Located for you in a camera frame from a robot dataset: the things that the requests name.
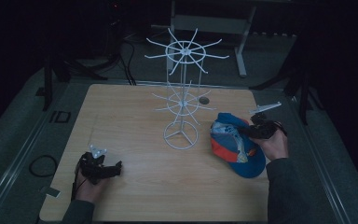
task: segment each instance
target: wooden table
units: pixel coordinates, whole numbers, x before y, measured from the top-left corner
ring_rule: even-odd
[[[81,107],[51,187],[60,197],[47,197],[40,212],[45,221],[61,220],[71,197],[74,170],[89,145],[107,148],[104,165],[123,162],[104,197],[96,204],[96,221],[266,221],[269,182],[238,176],[211,150],[210,127],[219,112],[250,118],[256,107],[250,91],[208,90],[208,107],[194,117],[197,144],[173,149],[163,131],[174,120],[157,111],[166,101],[161,86],[92,85]]]

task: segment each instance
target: dark sleeve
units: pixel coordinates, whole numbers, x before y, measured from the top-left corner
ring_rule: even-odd
[[[94,204],[73,200],[63,216],[62,224],[91,224]]]
[[[267,165],[268,223],[312,223],[310,205],[289,159]]]

